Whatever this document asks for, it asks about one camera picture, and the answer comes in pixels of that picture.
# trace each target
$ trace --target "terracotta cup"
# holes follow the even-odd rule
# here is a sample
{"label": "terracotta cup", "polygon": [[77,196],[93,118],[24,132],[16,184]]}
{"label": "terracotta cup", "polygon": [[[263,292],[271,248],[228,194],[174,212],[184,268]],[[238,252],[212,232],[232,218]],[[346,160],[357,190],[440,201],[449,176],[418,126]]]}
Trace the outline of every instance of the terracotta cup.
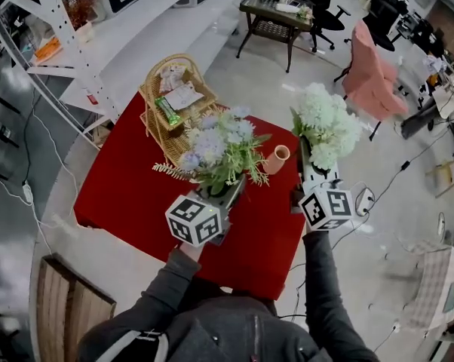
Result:
{"label": "terracotta cup", "polygon": [[267,174],[276,174],[289,157],[290,151],[287,146],[277,145],[262,167]]}

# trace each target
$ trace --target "brick wall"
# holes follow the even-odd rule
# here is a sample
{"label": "brick wall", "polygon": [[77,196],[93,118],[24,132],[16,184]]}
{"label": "brick wall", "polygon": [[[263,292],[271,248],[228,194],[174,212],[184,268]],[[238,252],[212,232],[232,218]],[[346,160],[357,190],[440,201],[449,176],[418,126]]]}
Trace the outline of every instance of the brick wall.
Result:
{"label": "brick wall", "polygon": [[445,48],[454,55],[454,12],[438,0],[426,19],[434,30],[440,28],[444,32]]}

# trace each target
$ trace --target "dark floor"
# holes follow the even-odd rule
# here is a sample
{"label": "dark floor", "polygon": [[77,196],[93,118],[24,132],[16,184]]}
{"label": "dark floor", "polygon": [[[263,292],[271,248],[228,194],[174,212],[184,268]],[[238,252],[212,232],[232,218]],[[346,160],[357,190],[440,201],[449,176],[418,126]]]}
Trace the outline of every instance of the dark floor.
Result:
{"label": "dark floor", "polygon": [[[48,87],[54,94],[65,90],[69,79],[50,77]],[[11,138],[19,149],[0,143],[0,172],[10,177],[6,182],[11,193],[23,195],[21,188],[27,171],[27,157],[23,130],[32,106],[32,86],[29,78],[18,66],[11,68],[7,54],[0,61],[0,96],[16,106],[21,115],[0,104],[0,122],[11,130]],[[64,158],[77,133],[57,112],[36,93],[39,99],[36,115],[48,126]],[[89,112],[71,109],[74,116],[84,122]],[[36,211],[41,216],[51,188],[60,169],[48,133],[38,120],[31,117],[26,131],[31,167],[27,177],[31,185]],[[7,331],[20,329],[17,344],[32,355],[29,336],[29,277],[32,253],[38,227],[30,207],[10,197],[0,184],[0,313],[6,318],[2,325]]]}

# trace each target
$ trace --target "hand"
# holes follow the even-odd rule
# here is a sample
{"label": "hand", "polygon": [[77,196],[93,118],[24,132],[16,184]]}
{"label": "hand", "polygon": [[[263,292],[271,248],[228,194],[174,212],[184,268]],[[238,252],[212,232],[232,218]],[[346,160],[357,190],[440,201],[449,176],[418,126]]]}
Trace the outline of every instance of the hand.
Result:
{"label": "hand", "polygon": [[202,244],[200,247],[194,247],[186,243],[185,241],[180,245],[179,248],[185,255],[187,255],[190,259],[195,262],[198,262],[200,259],[200,255],[202,254],[202,250],[204,249],[204,245]]}

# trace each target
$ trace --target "red tablecloth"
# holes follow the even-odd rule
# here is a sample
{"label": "red tablecloth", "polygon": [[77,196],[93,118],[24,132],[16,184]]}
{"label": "red tablecloth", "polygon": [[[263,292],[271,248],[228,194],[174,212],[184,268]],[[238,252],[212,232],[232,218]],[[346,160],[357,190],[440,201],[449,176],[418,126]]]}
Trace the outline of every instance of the red tablecloth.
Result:
{"label": "red tablecloth", "polygon": [[[85,180],[75,214],[83,226],[102,228],[149,255],[166,261],[178,243],[165,210],[195,186],[152,170],[163,163],[160,147],[145,134],[137,94],[118,120]],[[283,144],[294,153],[297,138],[258,118],[250,118],[256,134],[272,137],[261,148],[265,156]],[[296,159],[290,159],[270,186],[248,183],[230,213],[232,227],[220,247],[208,243],[198,276],[221,286],[277,299],[304,226],[304,217],[290,214],[290,190],[298,181]]]}

